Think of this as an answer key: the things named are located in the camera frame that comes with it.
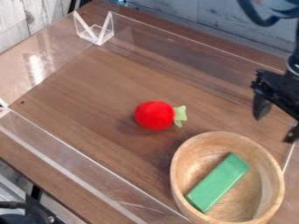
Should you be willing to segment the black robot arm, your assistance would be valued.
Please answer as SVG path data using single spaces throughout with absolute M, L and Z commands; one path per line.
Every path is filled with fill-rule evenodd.
M 261 120 L 273 105 L 277 105 L 298 121 L 285 136 L 285 142 L 294 143 L 299 140 L 299 27 L 295 49 L 286 61 L 285 74 L 257 70 L 251 87 L 255 93 L 253 115 L 257 120 Z

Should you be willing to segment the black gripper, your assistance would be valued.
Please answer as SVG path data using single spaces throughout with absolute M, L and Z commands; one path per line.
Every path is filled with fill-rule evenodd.
M 257 70 L 257 79 L 251 82 L 254 89 L 253 115 L 261 120 L 277 105 L 295 120 L 299 120 L 299 77 L 286 72 L 285 75 L 267 70 Z M 293 144 L 299 140 L 299 124 L 285 136 L 285 142 Z

